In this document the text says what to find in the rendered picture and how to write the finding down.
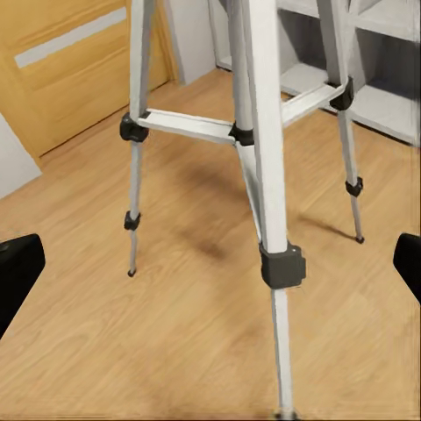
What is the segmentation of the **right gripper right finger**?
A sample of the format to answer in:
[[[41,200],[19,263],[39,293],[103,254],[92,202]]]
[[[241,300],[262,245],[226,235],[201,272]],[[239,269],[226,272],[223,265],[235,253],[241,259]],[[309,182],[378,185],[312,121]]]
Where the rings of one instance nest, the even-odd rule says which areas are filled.
[[[421,237],[402,233],[396,244],[393,263],[421,304]]]

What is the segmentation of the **camera tripod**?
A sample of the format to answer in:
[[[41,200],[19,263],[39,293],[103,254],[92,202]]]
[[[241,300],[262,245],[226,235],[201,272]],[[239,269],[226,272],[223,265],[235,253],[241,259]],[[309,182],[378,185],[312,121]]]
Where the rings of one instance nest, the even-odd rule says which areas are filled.
[[[329,79],[282,104],[277,0],[226,0],[231,46],[235,121],[147,109],[153,0],[131,0],[130,104],[119,136],[132,141],[131,202],[125,230],[131,230],[131,263],[136,273],[143,141],[149,128],[236,146],[261,256],[261,277],[271,289],[280,413],[276,421],[302,421],[293,413],[287,288],[302,284],[306,258],[288,240],[283,133],[324,104],[337,110],[346,191],[350,193],[355,237],[360,228],[358,195],[363,179],[354,163],[353,78],[346,64],[341,0],[317,0],[321,38]]]

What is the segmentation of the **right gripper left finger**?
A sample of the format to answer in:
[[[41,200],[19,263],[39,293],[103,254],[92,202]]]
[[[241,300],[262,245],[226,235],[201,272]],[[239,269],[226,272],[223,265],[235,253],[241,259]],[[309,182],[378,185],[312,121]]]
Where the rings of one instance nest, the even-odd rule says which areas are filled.
[[[0,243],[0,339],[46,265],[37,233]]]

